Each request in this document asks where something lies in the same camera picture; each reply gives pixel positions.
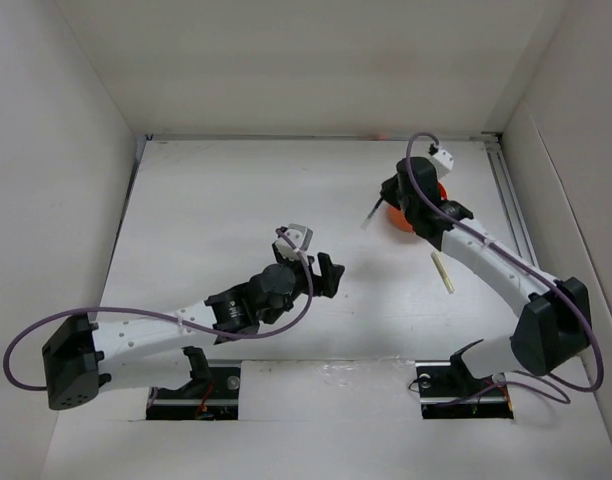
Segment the yellow highlighter pen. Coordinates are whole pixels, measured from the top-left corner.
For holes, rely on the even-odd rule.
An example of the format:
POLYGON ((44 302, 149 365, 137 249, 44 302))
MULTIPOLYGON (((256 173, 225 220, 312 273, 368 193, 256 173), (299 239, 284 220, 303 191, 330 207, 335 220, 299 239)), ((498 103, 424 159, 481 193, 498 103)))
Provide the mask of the yellow highlighter pen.
POLYGON ((431 259, 432 262, 440 276, 440 279, 442 280, 442 283, 445 286, 445 289, 447 290, 448 294, 453 294, 455 292, 455 288, 454 285, 451 281, 451 278, 448 274, 448 271, 445 267, 445 265, 442 262, 442 259, 440 258, 440 255, 437 251, 433 251, 431 253, 431 259))

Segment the aluminium side rail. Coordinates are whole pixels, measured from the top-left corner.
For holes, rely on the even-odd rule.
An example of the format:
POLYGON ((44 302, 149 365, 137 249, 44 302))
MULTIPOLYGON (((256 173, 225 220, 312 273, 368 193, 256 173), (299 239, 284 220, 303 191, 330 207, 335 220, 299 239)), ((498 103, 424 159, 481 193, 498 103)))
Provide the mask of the aluminium side rail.
POLYGON ((538 260, 510 177, 500 139, 499 135, 487 135, 484 140, 485 151, 511 231, 514 248, 520 257, 531 265, 537 266, 538 260))

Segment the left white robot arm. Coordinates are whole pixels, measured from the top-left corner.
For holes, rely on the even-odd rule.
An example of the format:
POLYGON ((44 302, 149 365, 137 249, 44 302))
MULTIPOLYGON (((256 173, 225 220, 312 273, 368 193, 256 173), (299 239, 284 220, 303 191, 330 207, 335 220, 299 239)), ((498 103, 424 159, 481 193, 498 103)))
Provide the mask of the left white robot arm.
POLYGON ((97 324, 82 309, 59 315, 61 325, 42 348, 50 409, 85 404, 106 385, 118 389, 130 362, 176 349, 189 362, 177 368, 174 384, 187 396, 202 394, 209 373, 201 344, 263 339, 261 325, 273 325, 299 296, 333 298, 345 272, 325 253, 292 251, 275 259, 248 281, 171 314, 112 308, 129 316, 122 324, 97 324))

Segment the orange round organizer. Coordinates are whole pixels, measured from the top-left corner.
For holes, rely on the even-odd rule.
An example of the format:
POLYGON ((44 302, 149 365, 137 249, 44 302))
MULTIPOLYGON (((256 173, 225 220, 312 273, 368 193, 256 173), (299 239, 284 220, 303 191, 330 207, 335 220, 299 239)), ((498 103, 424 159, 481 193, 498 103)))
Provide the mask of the orange round organizer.
MULTIPOLYGON (((441 182, 438 183, 438 188, 439 188, 439 191, 440 191, 441 198, 443 200, 447 200, 448 199, 447 192, 446 192, 446 190, 445 190, 445 188, 444 188, 444 186, 443 186, 443 184, 441 182)), ((404 231, 404 232, 408 232, 408 233, 414 233, 415 232, 413 226, 410 225, 406 221, 406 219, 404 217, 404 214, 400 210, 398 210, 397 208, 395 208, 393 206, 388 206, 387 207, 387 217, 388 217, 390 223, 392 225, 394 225, 397 229, 399 229, 401 231, 404 231)))

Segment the green-capped pen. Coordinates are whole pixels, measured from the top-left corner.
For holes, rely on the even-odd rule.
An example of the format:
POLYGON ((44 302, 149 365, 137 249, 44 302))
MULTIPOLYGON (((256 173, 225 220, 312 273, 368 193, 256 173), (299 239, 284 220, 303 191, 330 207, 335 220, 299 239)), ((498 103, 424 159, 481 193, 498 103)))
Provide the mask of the green-capped pen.
POLYGON ((376 201, 376 203, 374 204, 374 206, 371 208, 371 210, 369 211, 369 213, 367 214, 367 216, 365 217, 365 219, 363 220, 362 224, 361 224, 361 229, 362 230, 367 230, 371 221, 373 220, 374 216, 376 215, 376 213, 378 212, 380 206, 383 203, 383 198, 379 197, 378 200, 376 201))

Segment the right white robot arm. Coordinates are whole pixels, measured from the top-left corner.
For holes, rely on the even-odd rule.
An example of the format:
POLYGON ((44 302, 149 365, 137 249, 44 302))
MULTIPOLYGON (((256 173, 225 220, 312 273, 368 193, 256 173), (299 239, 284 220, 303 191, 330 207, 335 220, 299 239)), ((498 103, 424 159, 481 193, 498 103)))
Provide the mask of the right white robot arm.
POLYGON ((513 332, 478 340, 453 355, 448 381, 454 390, 469 394, 485 377, 519 369, 545 376, 590 346, 585 285, 533 269, 490 235, 470 210, 444 199, 427 158, 400 160, 380 195, 403 213, 417 236, 467 267, 517 317, 513 332))

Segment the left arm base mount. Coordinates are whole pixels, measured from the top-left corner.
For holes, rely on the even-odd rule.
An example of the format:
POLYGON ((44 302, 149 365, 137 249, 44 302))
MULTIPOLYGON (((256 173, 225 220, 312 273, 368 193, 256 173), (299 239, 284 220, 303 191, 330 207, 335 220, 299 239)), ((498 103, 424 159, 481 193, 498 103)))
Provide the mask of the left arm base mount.
POLYGON ((236 421, 242 363, 208 360, 199 347, 182 350, 188 379, 178 389, 152 387, 145 409, 151 421, 236 421))

